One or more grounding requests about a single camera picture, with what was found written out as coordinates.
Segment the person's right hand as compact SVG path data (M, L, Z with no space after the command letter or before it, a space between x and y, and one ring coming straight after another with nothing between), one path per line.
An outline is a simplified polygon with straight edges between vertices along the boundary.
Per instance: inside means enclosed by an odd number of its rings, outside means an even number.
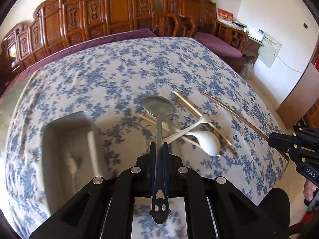
M304 198L311 202L314 197L314 192L316 191L317 187L309 180L305 181L304 189L303 189L303 195Z

